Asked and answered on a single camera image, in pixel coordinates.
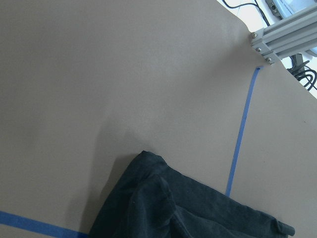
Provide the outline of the black graphic t-shirt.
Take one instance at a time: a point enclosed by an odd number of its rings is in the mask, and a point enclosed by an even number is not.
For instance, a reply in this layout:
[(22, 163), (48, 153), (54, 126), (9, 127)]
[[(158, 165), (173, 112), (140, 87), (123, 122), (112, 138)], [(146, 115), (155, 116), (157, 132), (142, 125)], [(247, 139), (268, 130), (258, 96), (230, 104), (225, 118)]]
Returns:
[(105, 200), (91, 238), (286, 238), (295, 229), (143, 151)]

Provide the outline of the aluminium frame post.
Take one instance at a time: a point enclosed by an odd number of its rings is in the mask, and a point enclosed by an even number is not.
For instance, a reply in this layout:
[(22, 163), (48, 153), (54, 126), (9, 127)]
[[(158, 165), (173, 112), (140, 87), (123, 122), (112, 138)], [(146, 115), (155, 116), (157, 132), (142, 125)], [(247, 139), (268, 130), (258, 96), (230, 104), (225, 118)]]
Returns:
[(317, 56), (317, 4), (252, 34), (251, 47), (270, 64), (295, 54)]

